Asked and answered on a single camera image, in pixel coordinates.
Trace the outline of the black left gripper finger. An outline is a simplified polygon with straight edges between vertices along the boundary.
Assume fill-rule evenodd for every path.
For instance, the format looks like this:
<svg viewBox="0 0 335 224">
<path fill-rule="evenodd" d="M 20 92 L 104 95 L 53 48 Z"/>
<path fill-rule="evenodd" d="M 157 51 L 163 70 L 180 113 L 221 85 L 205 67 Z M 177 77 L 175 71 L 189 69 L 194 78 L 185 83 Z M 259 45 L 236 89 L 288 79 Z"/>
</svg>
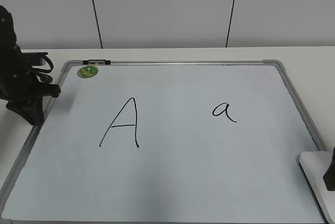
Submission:
<svg viewBox="0 0 335 224">
<path fill-rule="evenodd" d="M 331 163 L 323 176 L 326 189 L 335 191 L 335 149 L 333 149 Z"/>
</svg>

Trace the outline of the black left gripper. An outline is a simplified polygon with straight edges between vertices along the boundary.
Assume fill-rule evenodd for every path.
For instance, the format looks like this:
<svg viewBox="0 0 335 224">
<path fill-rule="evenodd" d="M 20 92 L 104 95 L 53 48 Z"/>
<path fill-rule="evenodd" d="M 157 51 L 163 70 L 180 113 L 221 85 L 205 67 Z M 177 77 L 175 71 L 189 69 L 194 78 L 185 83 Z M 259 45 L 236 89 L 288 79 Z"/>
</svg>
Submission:
<svg viewBox="0 0 335 224">
<path fill-rule="evenodd" d="M 11 13 L 1 6 L 1 98 L 8 101 L 6 108 L 20 115 L 32 126 L 44 122 L 42 97 L 58 97 L 58 85 L 49 75 L 54 65 L 46 56 L 46 64 L 32 66 L 17 44 Z"/>
</svg>

